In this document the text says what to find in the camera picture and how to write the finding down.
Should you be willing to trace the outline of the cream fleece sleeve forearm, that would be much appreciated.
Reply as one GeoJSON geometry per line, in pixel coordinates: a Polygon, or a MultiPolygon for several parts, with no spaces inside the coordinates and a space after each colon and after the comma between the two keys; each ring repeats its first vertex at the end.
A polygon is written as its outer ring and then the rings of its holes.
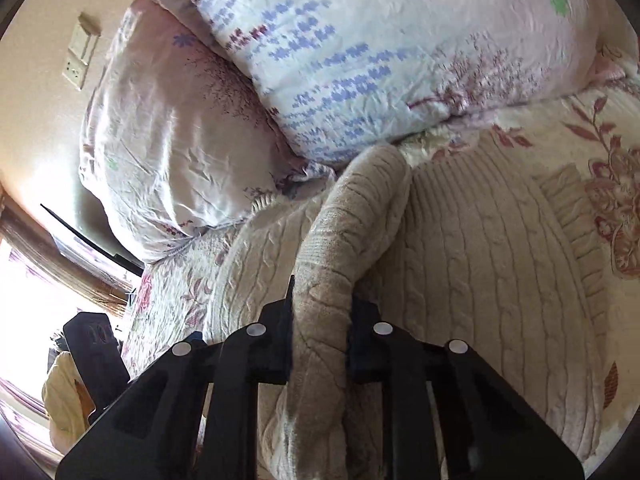
{"type": "Polygon", "coordinates": [[[89,415],[96,408],[70,352],[55,358],[41,396],[49,416],[51,443],[66,454],[89,429],[89,415]]]}

